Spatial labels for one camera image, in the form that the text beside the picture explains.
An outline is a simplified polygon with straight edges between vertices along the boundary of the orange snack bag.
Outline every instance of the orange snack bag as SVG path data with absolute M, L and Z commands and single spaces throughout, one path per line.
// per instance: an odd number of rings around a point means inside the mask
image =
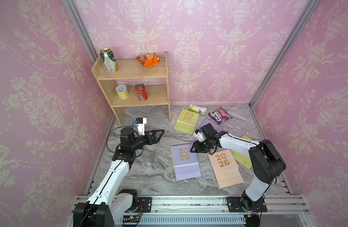
M 155 54 L 147 54 L 140 57 L 136 57 L 136 61 L 143 66 L 157 66 L 160 59 Z

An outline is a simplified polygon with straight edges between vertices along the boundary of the shelf board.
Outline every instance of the shelf board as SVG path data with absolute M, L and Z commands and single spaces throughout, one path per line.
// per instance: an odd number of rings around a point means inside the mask
M 115 94 L 112 107 L 138 107 L 138 106 L 160 106 L 168 105 L 166 85 L 146 85 L 148 99 L 139 101 L 137 98 L 135 86 L 128 86 L 129 97 L 121 99 Z
M 99 57 L 92 69 L 96 71 L 99 80 L 108 79 L 144 79 L 144 78 L 165 78 L 165 57 L 160 58 L 160 62 L 154 67 L 144 67 L 136 59 L 117 59 L 118 71 L 109 73 L 101 57 Z

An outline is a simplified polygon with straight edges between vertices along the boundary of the red soda can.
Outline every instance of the red soda can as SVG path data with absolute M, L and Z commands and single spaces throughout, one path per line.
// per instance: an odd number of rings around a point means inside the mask
M 139 101 L 145 101 L 148 99 L 148 94 L 146 93 L 145 85 L 143 83 L 137 83 L 135 85 L 135 90 Z

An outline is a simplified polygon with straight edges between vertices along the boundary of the snack package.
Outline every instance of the snack package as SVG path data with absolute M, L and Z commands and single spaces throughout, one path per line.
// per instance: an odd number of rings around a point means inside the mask
M 215 120 L 218 125 L 222 124 L 226 120 L 232 118 L 232 116 L 227 113 L 224 109 L 219 108 L 218 110 L 214 111 L 213 113 L 208 113 L 208 115 Z
M 155 54 L 147 54 L 136 57 L 136 61 L 143 66 L 157 66 L 160 59 Z

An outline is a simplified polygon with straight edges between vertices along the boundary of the yellow calendar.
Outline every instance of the yellow calendar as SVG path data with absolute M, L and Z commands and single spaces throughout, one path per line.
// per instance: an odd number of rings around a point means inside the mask
M 248 140 L 253 140 L 251 137 L 249 137 L 248 135 L 243 135 L 244 139 L 248 139 Z M 231 153 L 233 155 L 233 157 L 235 157 L 235 159 L 241 163 L 244 167 L 246 167 L 247 169 L 251 169 L 252 167 L 252 163 L 251 163 L 251 159 L 247 156 L 245 156 L 244 154 L 240 154 L 234 150 L 231 150 Z
M 199 113 L 183 109 L 176 120 L 174 129 L 192 135 L 198 118 Z

